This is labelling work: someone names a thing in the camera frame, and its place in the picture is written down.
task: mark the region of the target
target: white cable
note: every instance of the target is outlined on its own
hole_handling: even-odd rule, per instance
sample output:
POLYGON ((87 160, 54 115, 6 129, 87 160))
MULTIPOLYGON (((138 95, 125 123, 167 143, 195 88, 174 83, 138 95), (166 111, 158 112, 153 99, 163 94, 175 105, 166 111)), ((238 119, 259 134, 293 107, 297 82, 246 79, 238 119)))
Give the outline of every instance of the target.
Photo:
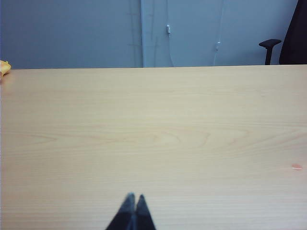
POLYGON ((220 17, 219 32, 218 32, 217 43, 216 43, 216 47, 215 47, 215 54, 214 54, 214 59, 213 59, 213 65, 214 66, 215 66, 216 56, 217 56, 217 53, 218 53, 218 50, 219 50, 219 45, 221 43, 224 10, 225 10, 225 0, 223 0, 223 2, 222 2, 222 10, 221 10, 221 17, 220 17))
MULTIPOLYGON (((167 26, 169 26, 168 15, 169 15, 168 0, 166 0, 166 25, 167 26)), ((171 64, 172 64, 172 66, 174 66, 173 59, 172 59, 172 52, 171 52, 171 33, 168 33, 168 53, 169 53, 169 59, 171 61, 171 64)))

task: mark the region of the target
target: black object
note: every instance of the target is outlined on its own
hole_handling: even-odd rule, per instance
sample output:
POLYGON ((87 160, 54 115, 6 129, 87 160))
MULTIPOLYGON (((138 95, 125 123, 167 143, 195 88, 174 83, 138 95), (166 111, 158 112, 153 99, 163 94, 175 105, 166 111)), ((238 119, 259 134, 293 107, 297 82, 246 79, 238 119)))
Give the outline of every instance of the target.
POLYGON ((143 195, 134 209, 135 196, 129 193, 106 230, 156 230, 143 195))
POLYGON ((259 46, 262 46, 267 49, 267 56, 265 58, 265 65, 269 65, 271 63, 272 51, 274 45, 281 43, 281 40, 278 39, 269 39, 264 42, 259 43, 259 46))
MULTIPOLYGON (((271 62, 273 47, 280 40, 270 39, 259 43, 267 49, 265 65, 271 62)), ((307 64, 307 0, 298 0, 279 57, 282 65, 307 64)))

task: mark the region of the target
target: chair armrest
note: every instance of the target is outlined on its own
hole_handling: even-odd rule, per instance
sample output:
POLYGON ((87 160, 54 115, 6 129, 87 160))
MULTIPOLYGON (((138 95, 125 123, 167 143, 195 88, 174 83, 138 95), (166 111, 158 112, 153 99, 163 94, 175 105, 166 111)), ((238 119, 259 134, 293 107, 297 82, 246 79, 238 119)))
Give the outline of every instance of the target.
POLYGON ((274 45, 281 43, 281 40, 278 39, 269 39, 264 42, 260 42, 259 46, 262 46, 266 49, 273 49, 274 45))

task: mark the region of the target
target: office chair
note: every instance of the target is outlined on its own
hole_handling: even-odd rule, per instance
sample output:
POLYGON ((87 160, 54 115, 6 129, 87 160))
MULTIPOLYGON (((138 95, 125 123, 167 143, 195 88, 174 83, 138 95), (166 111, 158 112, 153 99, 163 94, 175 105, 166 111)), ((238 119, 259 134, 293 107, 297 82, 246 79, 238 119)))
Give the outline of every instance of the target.
MULTIPOLYGON (((267 49, 265 65, 271 63, 273 47, 281 43, 278 39, 269 39, 259 43, 267 49)), ((284 39, 279 64, 307 64, 307 0, 298 0, 290 26, 284 39)))

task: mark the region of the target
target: desk surface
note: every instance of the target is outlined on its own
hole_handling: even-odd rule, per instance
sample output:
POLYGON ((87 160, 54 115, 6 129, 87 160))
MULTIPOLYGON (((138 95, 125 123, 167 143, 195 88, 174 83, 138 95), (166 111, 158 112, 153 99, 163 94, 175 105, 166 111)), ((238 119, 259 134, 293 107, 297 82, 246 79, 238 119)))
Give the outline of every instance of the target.
POLYGON ((12 70, 2 229, 307 229, 307 66, 12 70), (303 170, 292 169, 298 163, 303 170))

